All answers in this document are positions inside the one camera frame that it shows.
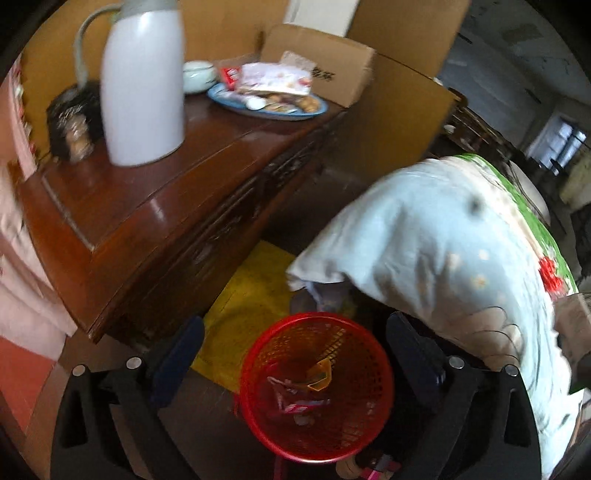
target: bedspread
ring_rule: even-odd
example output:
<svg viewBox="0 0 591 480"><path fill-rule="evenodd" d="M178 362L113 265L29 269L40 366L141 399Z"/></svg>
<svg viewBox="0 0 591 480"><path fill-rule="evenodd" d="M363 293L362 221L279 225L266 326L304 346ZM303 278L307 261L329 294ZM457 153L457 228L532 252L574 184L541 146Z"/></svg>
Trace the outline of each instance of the bedspread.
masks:
<svg viewBox="0 0 591 480"><path fill-rule="evenodd" d="M551 266L560 288L540 274ZM350 281L421 319L491 369L521 370L545 478L570 440L582 393L556 344L552 295L576 291L556 243L508 181L476 155L398 170L346 207L288 269Z"/></svg>

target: blue plate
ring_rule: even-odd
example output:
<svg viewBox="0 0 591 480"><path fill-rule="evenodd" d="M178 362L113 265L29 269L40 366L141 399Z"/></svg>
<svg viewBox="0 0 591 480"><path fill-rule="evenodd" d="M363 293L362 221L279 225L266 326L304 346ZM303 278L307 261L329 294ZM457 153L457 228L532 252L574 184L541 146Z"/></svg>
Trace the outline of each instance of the blue plate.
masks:
<svg viewBox="0 0 591 480"><path fill-rule="evenodd" d="M282 113L282 112L268 112L266 110L249 110L240 102L235 102L234 100L227 100L225 98L220 98L217 96L219 92L225 91L226 85L223 83L218 83L214 85L207 91L207 96L211 98L216 103L219 103L221 106L228 108L236 113L241 113L243 115L254 116L257 118L268 118L272 120L287 120L287 121L296 121L296 120L307 120L309 118L313 118L318 115L322 115L325 113L329 108L326 105L326 102L316 96L310 94L310 96L316 98L320 102L320 108L317 112L314 113L304 113L301 110L293 113Z"/></svg>

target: wooden table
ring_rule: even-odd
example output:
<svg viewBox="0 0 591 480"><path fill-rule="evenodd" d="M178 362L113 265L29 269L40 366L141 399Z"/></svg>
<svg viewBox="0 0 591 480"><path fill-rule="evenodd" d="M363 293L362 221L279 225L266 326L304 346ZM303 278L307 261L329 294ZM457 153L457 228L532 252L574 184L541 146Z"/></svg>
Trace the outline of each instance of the wooden table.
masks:
<svg viewBox="0 0 591 480"><path fill-rule="evenodd" d="M78 164L51 163L20 188L33 244L91 340L135 348L203 314L270 215L319 166L343 109L299 122L186 102L186 139L168 157L121 168L104 144Z"/></svg>

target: pink curtain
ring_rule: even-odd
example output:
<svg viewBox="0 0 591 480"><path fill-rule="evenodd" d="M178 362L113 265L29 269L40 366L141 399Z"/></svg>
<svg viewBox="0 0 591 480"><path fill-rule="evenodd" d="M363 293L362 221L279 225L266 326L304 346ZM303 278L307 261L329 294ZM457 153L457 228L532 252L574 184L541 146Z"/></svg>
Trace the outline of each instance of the pink curtain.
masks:
<svg viewBox="0 0 591 480"><path fill-rule="evenodd" d="M25 178L35 172L15 95L16 68L0 89L0 336L57 360L76 324L39 262L8 171L8 163L18 160Z"/></svg>

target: red floor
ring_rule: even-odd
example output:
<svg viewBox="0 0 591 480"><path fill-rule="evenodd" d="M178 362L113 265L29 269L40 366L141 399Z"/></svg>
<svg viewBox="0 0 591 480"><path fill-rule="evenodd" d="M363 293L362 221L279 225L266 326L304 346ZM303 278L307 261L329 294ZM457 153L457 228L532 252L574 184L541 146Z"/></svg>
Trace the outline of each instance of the red floor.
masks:
<svg viewBox="0 0 591 480"><path fill-rule="evenodd" d="M54 363L0 337L0 392L23 432Z"/></svg>

